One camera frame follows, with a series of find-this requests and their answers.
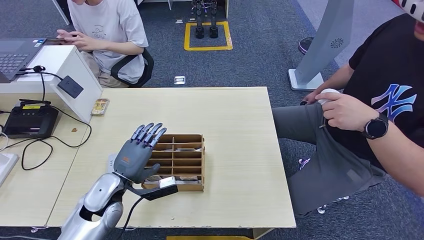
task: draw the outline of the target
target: black cable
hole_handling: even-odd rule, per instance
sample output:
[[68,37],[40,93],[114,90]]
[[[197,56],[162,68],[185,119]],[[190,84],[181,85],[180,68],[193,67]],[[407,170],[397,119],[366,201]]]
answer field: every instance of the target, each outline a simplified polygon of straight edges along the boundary
[[46,84],[44,83],[44,77],[43,73],[39,72],[41,76],[41,83],[42,83],[42,101],[44,101],[44,98],[46,97]]
[[[69,148],[79,148],[79,147],[81,147],[82,145],[84,145],[84,144],[85,144],[85,143],[89,140],[90,136],[92,135],[92,126],[90,126],[90,124],[85,123],[85,122],[83,122],[83,121],[81,121],[81,120],[76,119],[75,117],[73,117],[73,116],[71,116],[71,115],[67,114],[66,112],[62,111],[61,109],[59,109],[59,108],[57,108],[57,107],[55,107],[55,106],[53,106],[53,105],[50,105],[50,107],[51,107],[51,108],[54,108],[54,109],[56,109],[56,110],[58,110],[58,111],[60,111],[61,113],[65,114],[66,116],[68,116],[68,117],[72,118],[73,120],[75,120],[75,121],[77,121],[77,122],[79,122],[79,123],[82,123],[82,124],[87,125],[87,126],[88,126],[88,128],[89,128],[88,136],[87,136],[87,138],[86,138],[86,139],[85,139],[85,140],[84,140],[81,144],[76,145],[76,146],[69,145],[69,144],[67,144],[66,142],[64,142],[63,140],[61,140],[60,138],[58,138],[58,137],[56,137],[56,136],[49,136],[49,137],[45,137],[45,138],[36,138],[36,137],[28,138],[28,139],[25,139],[25,140],[22,140],[22,141],[15,142],[15,143],[13,143],[13,144],[11,144],[11,145],[7,146],[5,149],[8,149],[8,148],[11,148],[11,147],[16,146],[16,145],[18,145],[18,144],[21,144],[21,143],[24,143],[24,142],[27,142],[27,141],[31,141],[31,140],[33,140],[32,142],[28,143],[28,144],[25,146],[25,148],[23,149],[23,151],[22,151],[22,160],[21,160],[20,166],[21,166],[21,167],[22,167],[22,169],[23,169],[23,170],[25,170],[25,171],[34,170],[34,169],[37,169],[37,168],[41,167],[43,164],[45,164],[45,163],[47,162],[47,160],[50,158],[50,156],[52,156],[52,154],[53,154],[53,146],[52,146],[51,144],[49,144],[48,142],[44,141],[44,140],[47,140],[47,139],[56,139],[56,140],[58,140],[59,142],[61,142],[62,144],[64,144],[65,146],[67,146],[67,147],[69,147]],[[38,164],[37,166],[34,166],[34,167],[25,168],[25,166],[24,166],[24,159],[25,159],[25,153],[26,153],[26,151],[27,151],[27,148],[28,148],[31,144],[36,143],[36,142],[43,142],[44,144],[48,145],[48,146],[50,147],[50,153],[49,153],[49,154],[48,154],[48,156],[47,156],[47,157],[46,157],[46,158],[42,161],[42,163],[40,163],[40,164]]]
[[[35,71],[29,71],[29,72],[24,72],[24,73],[22,73],[20,75],[27,75],[27,74],[40,74],[40,73],[39,72],[35,72]],[[51,73],[51,72],[44,72],[43,71],[42,74],[47,74],[47,75],[54,76],[54,77],[58,78],[60,81],[63,81],[64,80],[62,77],[60,77],[60,76],[58,76],[58,75],[56,75],[54,73]]]
[[126,230],[126,229],[127,229],[127,227],[128,227],[128,223],[130,222],[130,218],[131,218],[131,215],[133,214],[134,209],[136,208],[137,204],[139,204],[139,202],[141,202],[143,199],[144,199],[144,197],[140,197],[140,198],[139,198],[139,199],[138,199],[138,200],[137,200],[137,201],[136,201],[136,202],[132,205],[131,210],[129,210],[128,217],[126,218],[125,224],[123,225],[122,230],[120,231],[120,234],[118,235],[118,237],[116,238],[116,240],[121,239],[122,234],[124,234],[125,230]]

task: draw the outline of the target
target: robotic finger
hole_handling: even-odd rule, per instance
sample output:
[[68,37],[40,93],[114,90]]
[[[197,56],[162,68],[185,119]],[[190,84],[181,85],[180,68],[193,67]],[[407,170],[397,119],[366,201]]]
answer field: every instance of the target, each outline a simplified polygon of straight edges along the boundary
[[156,134],[156,132],[162,127],[162,123],[156,124],[151,131],[147,134],[147,136],[144,138],[143,143],[148,145],[150,140],[152,139],[153,135]]
[[144,124],[143,124],[143,125],[141,125],[141,126],[139,126],[139,127],[137,128],[137,130],[135,130],[134,134],[131,136],[130,140],[131,140],[131,141],[135,140],[135,139],[136,139],[136,138],[140,135],[140,133],[142,132],[142,130],[143,130],[144,128],[145,128]]
[[140,132],[140,134],[137,136],[137,141],[141,142],[143,141],[143,139],[145,138],[146,134],[148,133],[148,131],[154,126],[155,124],[153,122],[147,124],[147,126],[145,128],[143,128],[143,130]]
[[165,134],[165,132],[167,131],[167,128],[164,127],[162,128],[157,135],[153,138],[153,140],[151,141],[151,143],[148,145],[148,147],[150,147],[151,149],[154,149],[156,144],[158,144],[159,139],[162,137],[163,134]]

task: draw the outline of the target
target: wooden compartment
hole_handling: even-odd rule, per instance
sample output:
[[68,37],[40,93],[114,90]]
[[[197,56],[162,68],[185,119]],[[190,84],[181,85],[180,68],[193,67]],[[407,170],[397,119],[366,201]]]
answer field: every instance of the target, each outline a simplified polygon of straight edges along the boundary
[[203,191],[205,186],[205,144],[201,134],[165,134],[153,149],[146,168],[160,164],[156,175],[142,184],[159,187],[159,179],[174,176],[181,192]]

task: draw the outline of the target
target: laptop keyboard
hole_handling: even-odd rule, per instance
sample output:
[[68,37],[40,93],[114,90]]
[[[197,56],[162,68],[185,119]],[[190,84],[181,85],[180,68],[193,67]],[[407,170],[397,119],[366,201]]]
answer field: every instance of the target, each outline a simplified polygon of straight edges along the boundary
[[29,54],[4,54],[0,53],[0,72],[2,73],[13,73],[15,72],[19,66],[21,66],[22,62],[27,59]]

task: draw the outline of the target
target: person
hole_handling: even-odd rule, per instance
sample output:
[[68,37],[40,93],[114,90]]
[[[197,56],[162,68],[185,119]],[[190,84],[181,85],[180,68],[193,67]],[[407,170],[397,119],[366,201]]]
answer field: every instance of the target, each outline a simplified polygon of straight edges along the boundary
[[68,0],[76,31],[57,30],[57,38],[75,45],[104,88],[127,88],[111,76],[112,67],[127,55],[139,55],[118,73],[136,83],[144,71],[141,54],[148,47],[142,18],[133,0]]
[[[423,56],[424,23],[397,16],[307,95],[307,105],[272,109],[279,138],[316,145],[310,161],[287,179],[296,216],[388,174],[424,196]],[[324,89],[344,91],[320,94]],[[329,101],[321,106],[317,100]]]

